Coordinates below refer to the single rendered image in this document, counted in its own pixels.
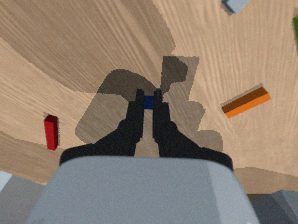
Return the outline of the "red rod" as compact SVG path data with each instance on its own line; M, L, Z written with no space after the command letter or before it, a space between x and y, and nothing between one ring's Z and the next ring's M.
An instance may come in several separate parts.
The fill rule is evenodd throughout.
M44 127L49 150L56 150L58 146L58 118L49 115L44 119Z

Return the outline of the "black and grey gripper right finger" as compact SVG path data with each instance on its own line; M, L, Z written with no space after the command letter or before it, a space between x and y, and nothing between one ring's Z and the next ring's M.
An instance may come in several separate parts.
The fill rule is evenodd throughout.
M178 131L176 123L170 119L169 103L162 102L161 90L154 91L153 138L158 144L159 157L209 160L233 171L233 162L229 155L209 148L201 148Z

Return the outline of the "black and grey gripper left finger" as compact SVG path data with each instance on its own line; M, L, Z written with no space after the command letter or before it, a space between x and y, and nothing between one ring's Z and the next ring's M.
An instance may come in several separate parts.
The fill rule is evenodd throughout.
M143 138L144 90L137 89L135 101L129 101L126 119L117 129L95 144L68 148L61 154L59 166L66 161L84 156L132 156L136 144ZM130 150L130 151L129 151Z

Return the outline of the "lime green rod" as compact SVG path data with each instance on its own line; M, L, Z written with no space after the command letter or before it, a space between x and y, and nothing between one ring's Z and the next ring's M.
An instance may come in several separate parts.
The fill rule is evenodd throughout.
M298 44L298 15L293 17L294 27L296 32L297 44Z

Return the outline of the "orange rod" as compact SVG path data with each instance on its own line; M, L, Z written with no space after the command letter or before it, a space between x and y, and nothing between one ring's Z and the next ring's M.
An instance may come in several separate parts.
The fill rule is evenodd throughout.
M231 118L268 100L271 100L269 93L261 87L221 108Z

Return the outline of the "small blue block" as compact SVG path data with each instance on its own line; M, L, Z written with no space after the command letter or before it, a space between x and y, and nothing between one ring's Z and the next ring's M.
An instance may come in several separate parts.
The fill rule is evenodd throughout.
M154 96L144 96L144 109L153 110L153 97Z

